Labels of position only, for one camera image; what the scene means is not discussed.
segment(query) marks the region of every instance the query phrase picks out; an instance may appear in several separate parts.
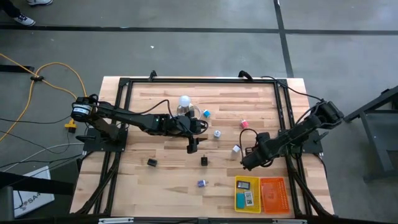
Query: yellow power cable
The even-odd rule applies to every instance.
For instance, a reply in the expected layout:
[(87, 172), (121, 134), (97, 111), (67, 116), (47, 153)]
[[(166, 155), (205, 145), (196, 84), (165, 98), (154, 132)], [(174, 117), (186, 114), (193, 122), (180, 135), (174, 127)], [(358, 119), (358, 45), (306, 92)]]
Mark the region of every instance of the yellow power cable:
[[(38, 77), (38, 76), (39, 76), (39, 72), (41, 71), (41, 69), (43, 69), (43, 68), (45, 68), (45, 67), (48, 67), (49, 65), (63, 65), (64, 67), (67, 67), (67, 68), (69, 68), (71, 71), (73, 71), (74, 74), (78, 77), (78, 79), (79, 79), (79, 81), (80, 81), (80, 83), (81, 83), (81, 87), (83, 88), (84, 95), (87, 96), (86, 88), (85, 88), (85, 85), (84, 85), (84, 83), (83, 83), (83, 80), (81, 80), (79, 74), (78, 74), (74, 69), (72, 69), (69, 65), (67, 65), (67, 64), (60, 63), (60, 62), (48, 63), (48, 64), (45, 64), (45, 65), (41, 66), (41, 67), (36, 71), (36, 73), (34, 73), (34, 72), (30, 71), (29, 69), (23, 67), (21, 64), (19, 64), (18, 62), (14, 61), (13, 59), (11, 59), (11, 58), (5, 56), (4, 54), (0, 54), (0, 56), (4, 57), (5, 59), (9, 60), (10, 62), (12, 62), (12, 63), (14, 63), (14, 64), (16, 64), (16, 65), (18, 65), (18, 66), (20, 66), (20, 67), (23, 68), (24, 70), (26, 70), (26, 71), (28, 71), (29, 73), (33, 74), (35, 77)], [(43, 81), (45, 84), (51, 86), (52, 88), (55, 88), (55, 89), (58, 89), (58, 90), (62, 90), (62, 91), (64, 91), (64, 92), (67, 92), (67, 93), (71, 94), (71, 95), (74, 97), (74, 99), (77, 99), (76, 95), (73, 94), (70, 90), (61, 88), (61, 87), (59, 87), (59, 86), (55, 86), (55, 85), (49, 83), (49, 82), (46, 81), (46, 80), (42, 80), (42, 81)], [(34, 81), (32, 81), (32, 82), (30, 83), (29, 97), (28, 97), (28, 100), (27, 100), (27, 103), (26, 103), (26, 106), (25, 106), (24, 110), (23, 110), (22, 113), (18, 116), (18, 118), (16, 119), (16, 122), (14, 122), (14, 123), (11, 125), (11, 127), (8, 129), (8, 131), (0, 138), (0, 142), (8, 135), (8, 133), (14, 128), (14, 126), (18, 123), (18, 121), (19, 121), (19, 120), (22, 118), (22, 116), (25, 114), (27, 108), (28, 108), (29, 105), (30, 105), (30, 101), (31, 101), (31, 99), (32, 99), (33, 85), (34, 85)]]

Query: blue object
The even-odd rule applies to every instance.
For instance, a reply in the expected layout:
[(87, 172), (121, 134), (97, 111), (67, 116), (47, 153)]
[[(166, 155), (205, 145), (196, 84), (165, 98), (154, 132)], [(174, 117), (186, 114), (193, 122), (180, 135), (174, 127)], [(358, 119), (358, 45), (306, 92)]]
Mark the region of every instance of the blue object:
[(210, 117), (210, 112), (208, 110), (204, 110), (203, 115), (205, 116), (205, 118)]
[(244, 209), (244, 194), (243, 193), (236, 194), (236, 208)]
[(206, 181), (205, 180), (199, 180), (198, 181), (198, 187), (206, 187)]

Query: yellow box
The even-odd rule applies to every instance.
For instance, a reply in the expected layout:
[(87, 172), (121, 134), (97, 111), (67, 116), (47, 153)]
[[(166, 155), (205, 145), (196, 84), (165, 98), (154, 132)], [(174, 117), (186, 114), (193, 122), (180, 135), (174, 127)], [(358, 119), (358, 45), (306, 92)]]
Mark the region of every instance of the yellow box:
[[(238, 181), (245, 181), (250, 183), (250, 191), (253, 194), (253, 206), (245, 206), (245, 208), (236, 208), (236, 194), (244, 193), (247, 190), (239, 189), (236, 186)], [(260, 193), (260, 178), (258, 177), (245, 177), (236, 176), (235, 177), (235, 211), (237, 212), (248, 212), (248, 213), (261, 213), (261, 193)]]

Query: yellow plug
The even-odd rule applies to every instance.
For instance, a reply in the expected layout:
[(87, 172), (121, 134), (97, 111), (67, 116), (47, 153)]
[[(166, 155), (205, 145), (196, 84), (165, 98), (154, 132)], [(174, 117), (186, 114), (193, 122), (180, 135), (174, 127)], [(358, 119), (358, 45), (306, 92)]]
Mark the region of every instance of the yellow plug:
[(75, 120), (71, 119), (69, 123), (65, 124), (65, 127), (68, 129), (70, 133), (75, 133), (77, 125), (75, 124)]

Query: butcher block tabletop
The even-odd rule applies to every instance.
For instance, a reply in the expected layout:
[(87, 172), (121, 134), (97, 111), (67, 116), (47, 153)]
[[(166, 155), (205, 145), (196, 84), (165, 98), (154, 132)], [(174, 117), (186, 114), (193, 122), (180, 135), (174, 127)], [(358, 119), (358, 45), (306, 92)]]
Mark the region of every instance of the butcher block tabletop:
[[(99, 99), (115, 103), (120, 77), (104, 77)], [(289, 87), (305, 93), (301, 78), (288, 78)], [(285, 101), (280, 89), (284, 114)], [(178, 99), (188, 95), (192, 104), (208, 110), (204, 118), (208, 130), (199, 135), (208, 140), (198, 145), (198, 152), (187, 154), (188, 139), (165, 136), (150, 136), (139, 128), (130, 126), (127, 146), (119, 166), (113, 200), (112, 216), (119, 217), (229, 217), (229, 218), (288, 218), (294, 217), (289, 180), (284, 158), (275, 159), (268, 168), (258, 167), (252, 171), (242, 168), (240, 153), (232, 148), (239, 144), (240, 122), (245, 119), (249, 127), (259, 132), (277, 136), (280, 129), (274, 87), (258, 83), (135, 83), (132, 88), (129, 110), (140, 112), (168, 99), (173, 113)], [(124, 91), (121, 108), (124, 106)], [(298, 119), (308, 109), (306, 96), (290, 91), (294, 118)], [(161, 104), (150, 113), (168, 113), (167, 104)], [(215, 138), (214, 131), (221, 131)], [(242, 136), (243, 147), (253, 146), (255, 134), (246, 131)], [(208, 158), (208, 166), (201, 166), (200, 158)], [(98, 185), (103, 152), (89, 155), (81, 166), (71, 212), (80, 209)], [(157, 160), (157, 167), (147, 165), (149, 158)], [(302, 156), (307, 185), (314, 196), (330, 213), (333, 213), (331, 198), (322, 163), (311, 154)], [(284, 215), (241, 213), (234, 211), (234, 178), (237, 175), (255, 177), (283, 177), (289, 198), (290, 213)], [(197, 187), (199, 180), (208, 185)], [(304, 212), (302, 192), (296, 184), (298, 201)], [(108, 187), (105, 188), (102, 209), (106, 203)]]

